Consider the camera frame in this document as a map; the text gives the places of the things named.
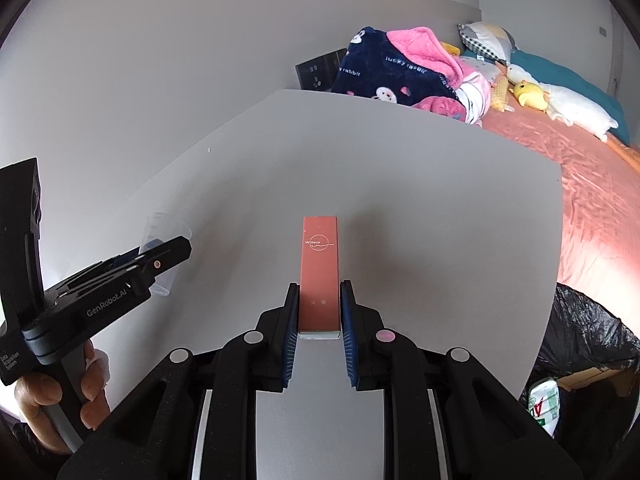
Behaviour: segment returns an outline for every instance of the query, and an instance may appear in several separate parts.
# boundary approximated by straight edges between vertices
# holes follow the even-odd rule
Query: yellow plush toy
[[[511,93],[516,96],[520,106],[530,106],[536,110],[545,111],[548,107],[549,92],[545,92],[538,85],[526,81],[517,84]]]
[[[460,49],[456,46],[453,46],[449,43],[445,43],[444,41],[441,41],[440,44],[442,45],[442,47],[444,48],[444,50],[447,51],[447,54],[451,54],[452,56],[459,56],[460,55]]]

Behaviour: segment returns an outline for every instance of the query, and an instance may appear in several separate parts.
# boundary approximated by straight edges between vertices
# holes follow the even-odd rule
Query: plastic bag
[[[565,392],[564,397],[554,437],[578,465],[585,480],[602,478],[633,421],[638,386],[629,396],[619,397],[609,381],[599,381]]]
[[[640,368],[640,340],[587,295],[558,283],[534,369],[564,377],[588,368]]]

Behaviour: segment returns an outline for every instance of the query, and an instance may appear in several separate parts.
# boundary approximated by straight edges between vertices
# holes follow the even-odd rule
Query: pink bed sheet
[[[562,166],[564,218],[558,282],[585,293],[640,336],[640,174],[578,126],[510,96],[515,113],[489,110],[484,129]]]

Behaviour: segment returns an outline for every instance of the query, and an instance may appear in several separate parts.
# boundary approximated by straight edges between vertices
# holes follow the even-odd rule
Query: finger
[[[94,400],[104,388],[104,372],[99,360],[89,365],[80,381],[80,388],[89,400]]]
[[[84,360],[90,361],[95,357],[94,344],[88,339],[84,343]]]
[[[107,403],[107,397],[104,394],[104,390],[102,390],[95,400],[87,402],[82,406],[80,409],[80,420],[82,420],[82,423],[86,427],[96,430],[110,413],[111,410]]]
[[[102,350],[96,350],[95,360],[100,361],[100,367],[102,368],[102,373],[104,374],[104,382],[109,383],[109,379],[111,377],[109,374],[109,356]]]
[[[49,376],[37,372],[24,375],[15,385],[15,399],[33,434],[47,449],[69,454],[69,448],[42,409],[42,406],[55,404],[61,398],[60,385]]]
[[[30,372],[23,375],[15,385],[15,399],[23,408],[24,416],[34,415],[40,406],[51,406],[62,399],[62,388],[48,375]]]

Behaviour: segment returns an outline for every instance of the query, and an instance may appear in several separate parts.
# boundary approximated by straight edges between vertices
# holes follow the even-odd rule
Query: pink round button
[[[391,343],[396,338],[396,334],[391,332],[391,330],[378,330],[376,333],[376,339],[378,341],[382,341],[383,343]]]

